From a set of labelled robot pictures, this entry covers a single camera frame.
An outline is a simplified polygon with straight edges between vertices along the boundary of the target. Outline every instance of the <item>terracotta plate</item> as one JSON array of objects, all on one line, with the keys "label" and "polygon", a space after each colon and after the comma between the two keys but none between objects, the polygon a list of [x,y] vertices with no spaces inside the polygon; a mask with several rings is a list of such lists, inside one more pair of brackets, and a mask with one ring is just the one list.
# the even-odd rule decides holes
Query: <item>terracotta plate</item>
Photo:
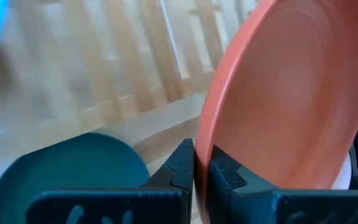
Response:
[{"label": "terracotta plate", "polygon": [[358,1],[262,1],[206,97],[199,199],[213,144],[279,187],[330,189],[357,127]]}]

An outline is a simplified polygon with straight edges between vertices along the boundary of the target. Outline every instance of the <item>teal plate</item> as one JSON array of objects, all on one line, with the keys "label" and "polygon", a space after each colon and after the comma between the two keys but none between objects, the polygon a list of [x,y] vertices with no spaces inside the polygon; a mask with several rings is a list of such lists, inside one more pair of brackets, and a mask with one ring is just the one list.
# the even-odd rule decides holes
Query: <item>teal plate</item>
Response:
[{"label": "teal plate", "polygon": [[149,173],[127,144],[88,133],[18,158],[0,178],[0,223],[24,224],[48,190],[140,187]]}]

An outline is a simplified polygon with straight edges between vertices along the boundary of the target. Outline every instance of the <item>orange plate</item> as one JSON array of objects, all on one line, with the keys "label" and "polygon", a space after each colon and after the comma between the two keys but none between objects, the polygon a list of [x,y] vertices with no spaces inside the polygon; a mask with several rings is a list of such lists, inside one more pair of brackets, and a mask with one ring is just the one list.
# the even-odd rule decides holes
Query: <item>orange plate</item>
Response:
[{"label": "orange plate", "polygon": [[330,189],[358,126],[358,1],[265,0],[223,55],[196,140],[204,209],[213,144],[289,189]]}]

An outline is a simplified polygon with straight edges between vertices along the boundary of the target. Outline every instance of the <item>wooden slat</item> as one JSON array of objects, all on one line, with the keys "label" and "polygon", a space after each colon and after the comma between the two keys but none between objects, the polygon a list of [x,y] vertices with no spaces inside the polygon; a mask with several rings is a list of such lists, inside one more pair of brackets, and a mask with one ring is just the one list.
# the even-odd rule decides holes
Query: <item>wooden slat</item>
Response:
[{"label": "wooden slat", "polygon": [[223,55],[223,49],[218,26],[216,25],[214,4],[212,0],[195,0],[195,4],[199,10],[201,28],[203,29],[209,59],[212,67],[216,69]]},{"label": "wooden slat", "polygon": [[103,2],[110,18],[109,23],[114,31],[120,61],[131,83],[136,107],[139,112],[149,111],[154,108],[154,101],[149,90],[147,73],[138,51],[136,38],[126,15],[124,2],[123,0]]},{"label": "wooden slat", "polygon": [[189,24],[185,4],[183,1],[169,1],[169,3],[169,7],[166,8],[170,16],[175,44],[177,49],[183,52],[187,70],[192,78],[193,88],[198,91],[204,91],[208,87],[208,83],[203,81],[203,64],[193,30]]},{"label": "wooden slat", "polygon": [[[222,7],[218,4],[213,4],[212,5],[212,11],[216,12],[216,11],[222,11]],[[195,9],[190,9],[189,14],[192,16],[199,16],[200,12],[197,8]]]},{"label": "wooden slat", "polygon": [[168,103],[167,96],[165,95],[165,90],[163,86],[158,86],[152,90],[155,105],[156,107],[160,108],[165,106]]},{"label": "wooden slat", "polygon": [[244,16],[245,12],[242,11],[242,9],[244,8],[244,3],[242,0],[234,0],[234,5],[236,7],[237,20],[239,25],[241,26],[241,24],[246,20],[246,17]]},{"label": "wooden slat", "polygon": [[220,10],[220,12],[223,18],[224,30],[226,31],[228,39],[231,40],[234,37],[234,34],[236,34],[237,30],[239,29],[239,25],[242,24],[238,22],[239,18],[237,16],[237,13],[239,12],[239,10],[235,7],[235,3],[232,1],[218,1],[220,5],[222,5],[222,9]]},{"label": "wooden slat", "polygon": [[70,37],[69,26],[64,16],[62,4],[43,4],[40,6],[49,24],[49,31],[54,45],[58,47],[57,63],[62,64],[64,79],[70,94],[75,99],[78,110],[94,106],[95,100],[91,92],[90,76],[83,63],[76,43]]},{"label": "wooden slat", "polygon": [[109,75],[101,52],[98,36],[91,28],[88,12],[82,0],[63,0],[71,36],[89,69],[91,90],[97,105],[104,105],[101,111],[104,122],[111,124],[122,118],[112,77]]},{"label": "wooden slat", "polygon": [[76,113],[73,95],[64,76],[62,51],[52,38],[39,5],[31,0],[16,1],[19,25],[24,33],[29,57],[48,96],[52,118],[65,119]]},{"label": "wooden slat", "polygon": [[[205,73],[202,77],[200,77],[200,82],[203,82],[205,88],[211,83],[211,80],[214,77],[214,72]],[[181,86],[183,90],[183,94],[185,97],[193,96],[194,94],[205,92],[204,90],[194,89],[194,79],[193,78],[186,78],[181,81]]]},{"label": "wooden slat", "polygon": [[119,102],[122,110],[125,111],[124,119],[134,118],[138,115],[134,95],[122,96]]},{"label": "wooden slat", "polygon": [[155,65],[168,102],[183,98],[165,18],[158,0],[139,1]]},{"label": "wooden slat", "polygon": [[[22,30],[32,34],[33,23],[37,21],[25,21],[34,12],[32,6],[20,3],[17,7],[18,11],[25,11],[22,17],[18,17],[19,24],[26,25]],[[21,156],[20,150],[28,146],[27,142],[37,145],[37,123],[50,118],[46,112],[49,110],[48,102],[40,97],[46,93],[45,85],[41,84],[48,77],[48,73],[43,72],[41,63],[42,49],[29,51],[33,55],[32,60],[29,60],[21,43],[17,41],[15,32],[9,32],[17,29],[12,17],[9,18],[11,20],[6,24],[7,29],[0,37],[0,162],[7,157]],[[10,44],[6,41],[8,38],[13,39]],[[38,46],[36,36],[31,35],[26,40],[29,45]],[[30,78],[24,78],[24,74],[28,74]],[[37,81],[29,85],[30,79]],[[15,142],[21,143],[19,147],[13,147]]]}]

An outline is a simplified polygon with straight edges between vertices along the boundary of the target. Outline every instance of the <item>light wood background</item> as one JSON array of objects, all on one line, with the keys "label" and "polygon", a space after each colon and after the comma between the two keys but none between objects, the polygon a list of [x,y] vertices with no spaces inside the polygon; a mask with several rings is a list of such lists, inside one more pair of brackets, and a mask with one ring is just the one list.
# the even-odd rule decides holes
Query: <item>light wood background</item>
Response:
[{"label": "light wood background", "polygon": [[0,37],[0,175],[20,155],[90,131],[132,145],[154,173],[195,136],[214,69],[256,5],[11,0]]}]

